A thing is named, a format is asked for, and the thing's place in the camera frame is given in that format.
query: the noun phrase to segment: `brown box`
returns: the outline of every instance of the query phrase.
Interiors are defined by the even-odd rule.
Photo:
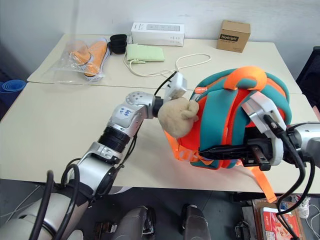
[[[262,228],[263,223],[262,223],[262,219],[261,219],[261,209],[263,209],[264,207],[273,208],[273,209],[277,208],[276,207],[277,205],[275,203],[268,203],[266,201],[267,200],[265,200],[265,199],[252,200],[255,229],[256,229],[256,237],[257,237],[256,239],[257,240],[264,240],[264,233],[263,233],[263,228]],[[288,204],[289,207],[293,206],[292,202],[286,202],[286,203]],[[300,217],[299,217],[298,208],[294,209],[291,213],[296,216],[296,220],[297,220],[299,232],[300,232],[300,239],[306,240],[304,227],[303,227],[301,220],[300,220]]]
[[[242,53],[249,37],[249,23],[223,20],[216,48]]]

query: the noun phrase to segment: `orange strap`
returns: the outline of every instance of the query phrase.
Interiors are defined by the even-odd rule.
[[[198,162],[198,157],[196,156],[196,150],[192,151],[182,145],[180,145],[177,140],[172,137],[169,133],[164,131],[166,138],[170,144],[174,157],[179,161],[189,161]]]
[[[188,161],[188,162],[198,162],[199,160],[202,161],[205,165],[210,165],[213,161],[204,161],[200,158],[198,155],[197,150],[190,150],[182,145],[180,145],[177,140],[172,137],[169,133],[166,131],[164,132],[166,138],[168,139],[168,142],[170,144],[170,147],[172,149],[174,157],[179,161]],[[262,189],[262,191],[265,194],[265,197],[268,201],[268,203],[272,203],[275,200],[277,200],[277,197],[274,193],[274,190],[271,187],[270,182],[268,181],[266,175],[263,171],[260,171],[258,166],[251,166],[247,167],[252,174],[255,176],[255,179]]]
[[[269,180],[267,179],[266,175],[264,174],[264,172],[261,171],[258,166],[247,167],[247,169],[249,169],[252,172],[252,174],[255,176],[255,179],[259,184],[260,188],[262,189],[262,191],[264,192],[268,203],[273,203],[274,201],[276,201],[277,197],[275,195],[275,192],[272,189],[272,186]]]
[[[255,87],[248,88],[248,90],[261,91],[267,84],[267,75],[260,67],[244,66],[230,73],[223,87],[225,89],[236,90],[238,82],[245,78],[252,79],[256,82]]]

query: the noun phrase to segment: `white box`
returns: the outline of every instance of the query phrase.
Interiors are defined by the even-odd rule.
[[[131,35],[134,44],[182,47],[185,40],[185,25],[134,22]]]

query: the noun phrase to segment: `cardboard box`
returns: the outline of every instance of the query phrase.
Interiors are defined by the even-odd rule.
[[[250,24],[224,20],[216,48],[242,53],[250,37]]]
[[[134,44],[182,47],[185,40],[185,25],[134,22],[131,35]]]

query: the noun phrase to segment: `black bowl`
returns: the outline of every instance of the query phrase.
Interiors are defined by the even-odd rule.
[[[127,46],[127,43],[125,43],[124,45],[118,45],[118,46],[114,46],[113,45],[113,42],[109,42],[108,43],[111,51],[115,54],[124,54],[126,52],[126,46]]]
[[[127,42],[124,40],[112,40],[112,46],[126,46]]]
[[[110,37],[110,41],[115,41],[115,40],[120,40],[120,41],[127,41],[127,35],[126,34],[116,34],[112,35]]]

